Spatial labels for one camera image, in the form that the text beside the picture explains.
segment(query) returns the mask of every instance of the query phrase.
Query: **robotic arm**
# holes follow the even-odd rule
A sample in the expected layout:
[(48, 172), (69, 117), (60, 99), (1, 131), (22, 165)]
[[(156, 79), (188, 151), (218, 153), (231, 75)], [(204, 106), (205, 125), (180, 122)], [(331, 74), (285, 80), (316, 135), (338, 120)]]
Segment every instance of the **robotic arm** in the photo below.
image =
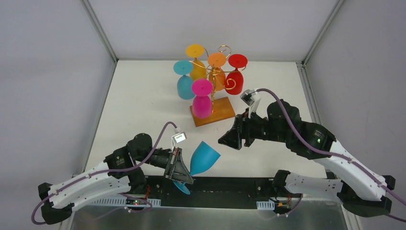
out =
[[(193, 184), (192, 176), (183, 163), (182, 149), (175, 147), (186, 139), (186, 135), (178, 129), (175, 132), (172, 136), (172, 149), (155, 149), (145, 163), (165, 169), (164, 177), (167, 179)], [(144, 160), (152, 149), (151, 136), (140, 133), (94, 168), (60, 184), (39, 185), (39, 196), (45, 200), (41, 207), (45, 223), (61, 222), (69, 218), (73, 211), (106, 196), (144, 193), (146, 178), (141, 168), (134, 167), (134, 162)]]
[[(315, 149), (332, 152), (335, 155), (320, 154), (305, 146), (289, 126), (277, 102), (268, 106), (268, 117), (261, 118), (256, 114), (260, 102), (258, 91), (247, 90), (240, 97), (249, 105), (249, 108), (243, 114), (236, 116), (233, 127), (218, 140), (219, 144), (239, 150), (242, 148), (242, 139), (245, 140), (245, 147), (251, 146), (255, 139), (283, 142), (298, 156), (323, 165), (340, 178), (335, 180), (311, 178), (279, 170), (275, 175), (273, 186), (294, 194), (315, 195), (340, 202), (345, 209), (362, 217), (390, 213), (392, 201), (385, 197), (386, 190), (383, 187), (394, 189), (395, 179), (392, 176), (381, 176), (366, 168), (346, 151), (325, 127), (302, 121), (298, 108), (289, 103), (280, 101), (299, 136)], [(347, 157), (350, 161), (339, 157), (340, 155)], [(365, 171), (357, 167), (355, 162), (380, 183), (376, 183)]]

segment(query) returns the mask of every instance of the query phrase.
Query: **wooden base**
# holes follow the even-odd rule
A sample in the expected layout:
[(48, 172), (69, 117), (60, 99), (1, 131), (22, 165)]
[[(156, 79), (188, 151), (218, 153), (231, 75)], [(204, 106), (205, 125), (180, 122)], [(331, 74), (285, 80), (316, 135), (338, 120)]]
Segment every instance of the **wooden base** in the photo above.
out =
[(214, 100), (214, 112), (206, 118), (198, 118), (193, 114), (192, 106), (190, 106), (196, 127), (204, 126), (217, 121), (225, 120), (236, 116), (233, 106), (228, 97), (223, 97)]

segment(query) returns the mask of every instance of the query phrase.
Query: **white wall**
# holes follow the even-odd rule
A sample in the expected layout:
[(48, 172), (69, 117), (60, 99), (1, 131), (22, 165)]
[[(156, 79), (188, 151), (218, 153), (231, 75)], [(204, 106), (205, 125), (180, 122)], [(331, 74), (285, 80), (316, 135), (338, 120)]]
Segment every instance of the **white wall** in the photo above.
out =
[(79, 0), (1, 1), (0, 51), (0, 228), (54, 229), (37, 186), (79, 172), (113, 63)]
[(337, 0), (91, 0), (119, 58), (187, 58), (193, 43), (302, 60)]
[[(406, 1), (348, 0), (308, 64), (322, 124), (406, 198)], [(406, 218), (394, 198), (392, 214)], [(388, 217), (366, 230), (405, 229)]]

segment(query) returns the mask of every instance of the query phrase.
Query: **pink wine glass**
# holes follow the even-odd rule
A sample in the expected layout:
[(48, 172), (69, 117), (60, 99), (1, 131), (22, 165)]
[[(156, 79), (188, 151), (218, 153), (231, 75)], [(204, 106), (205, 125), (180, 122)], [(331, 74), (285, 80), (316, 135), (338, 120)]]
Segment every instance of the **pink wine glass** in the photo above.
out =
[(193, 100), (192, 112), (198, 118), (206, 118), (212, 114), (212, 100), (208, 96), (213, 90), (212, 83), (207, 79), (197, 79), (192, 84), (196, 95)]

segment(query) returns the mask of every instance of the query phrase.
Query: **white perforated bracket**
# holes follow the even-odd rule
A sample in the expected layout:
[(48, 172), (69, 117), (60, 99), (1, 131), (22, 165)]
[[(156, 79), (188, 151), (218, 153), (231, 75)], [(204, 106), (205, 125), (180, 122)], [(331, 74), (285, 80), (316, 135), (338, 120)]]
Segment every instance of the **white perforated bracket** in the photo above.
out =
[(275, 203), (271, 200), (269, 201), (257, 201), (258, 210), (275, 210)]
[[(92, 206), (110, 206), (110, 207), (122, 207), (122, 206), (127, 206), (127, 207), (146, 207), (147, 205), (144, 204), (142, 201), (138, 202), (130, 202), (129, 198), (123, 197), (123, 196), (108, 196), (106, 198), (96, 200), (89, 205)], [(159, 199), (147, 199), (149, 203), (152, 204), (152, 207), (160, 207), (161, 206), (161, 200)]]

